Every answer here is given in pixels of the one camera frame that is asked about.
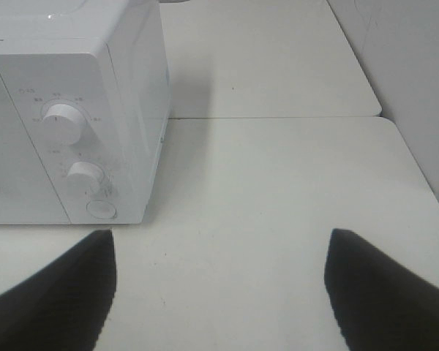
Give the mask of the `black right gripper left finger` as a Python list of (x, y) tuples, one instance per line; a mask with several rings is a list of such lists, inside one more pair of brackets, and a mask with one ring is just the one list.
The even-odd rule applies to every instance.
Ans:
[(95, 230), (0, 295), (0, 350), (93, 350), (116, 294), (111, 230)]

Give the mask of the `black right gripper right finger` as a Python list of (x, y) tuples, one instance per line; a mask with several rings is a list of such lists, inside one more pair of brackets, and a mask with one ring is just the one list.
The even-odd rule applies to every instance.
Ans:
[(323, 280), (349, 350), (439, 350), (439, 288), (360, 235), (332, 230)]

